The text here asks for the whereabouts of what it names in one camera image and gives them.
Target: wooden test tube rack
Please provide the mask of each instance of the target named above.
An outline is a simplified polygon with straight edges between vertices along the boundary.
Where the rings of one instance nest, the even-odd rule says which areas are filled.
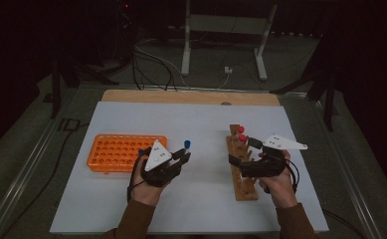
[[[230,124],[230,135],[227,136],[228,152],[240,158],[242,161],[250,161],[249,146],[244,143],[239,143],[236,133],[239,124]],[[258,200],[259,195],[255,189],[255,179],[249,177],[242,177],[240,168],[231,165],[231,172],[233,175],[234,191],[236,193],[237,201],[253,201]]]

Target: floor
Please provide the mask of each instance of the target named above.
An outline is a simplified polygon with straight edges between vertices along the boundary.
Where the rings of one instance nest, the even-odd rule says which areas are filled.
[[[253,48],[259,43],[259,38],[251,36],[198,35],[197,40],[192,41],[190,74],[181,76],[182,39],[165,42],[142,39],[135,47],[139,69],[135,71],[135,77],[131,65],[108,76],[118,83],[116,86],[81,75],[83,81],[77,89],[62,86],[63,106],[55,119],[50,119],[52,106],[43,103],[45,94],[51,92],[51,77],[41,81],[39,97],[0,140],[0,238],[99,237],[54,235],[49,233],[49,228],[87,130],[82,127],[69,134],[57,128],[61,128],[65,119],[89,122],[96,102],[105,90],[138,87],[160,90],[171,79],[171,72],[170,91],[267,93],[299,79],[318,40],[270,36],[264,50],[267,81],[259,80],[254,62]],[[165,62],[169,72],[156,60]],[[232,74],[226,74],[225,67],[231,67]],[[322,208],[340,215],[365,233],[366,238],[387,238],[387,181],[370,147],[340,92],[335,93],[334,131],[326,130],[321,120],[323,98],[320,102],[308,101],[305,93],[309,87],[311,83],[281,95],[279,99],[289,115],[297,140],[306,141],[314,148],[302,155]],[[33,170],[21,170],[24,165]],[[330,230],[320,233],[320,238],[358,238],[352,229],[333,217],[326,215],[326,219]],[[148,238],[279,238],[279,233],[150,235]]]

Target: forearm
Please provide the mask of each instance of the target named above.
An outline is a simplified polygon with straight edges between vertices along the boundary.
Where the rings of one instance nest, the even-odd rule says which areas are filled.
[[[117,228],[105,232],[101,239],[144,239],[155,207],[130,200]]]
[[[317,238],[301,203],[294,207],[277,208],[283,239]]]

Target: human hand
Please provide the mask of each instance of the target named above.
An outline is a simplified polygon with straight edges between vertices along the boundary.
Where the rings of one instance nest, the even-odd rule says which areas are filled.
[[[155,187],[147,184],[141,177],[140,171],[146,157],[139,159],[139,162],[134,169],[132,185],[136,185],[131,189],[131,199],[144,203],[146,205],[154,206],[158,204],[159,197],[163,189],[168,185],[165,184],[162,187]]]
[[[287,163],[289,163],[290,154],[286,150],[283,150],[283,155]],[[293,207],[298,204],[292,188],[290,171],[287,168],[278,176],[260,177],[259,185],[264,189],[270,190],[276,208]]]

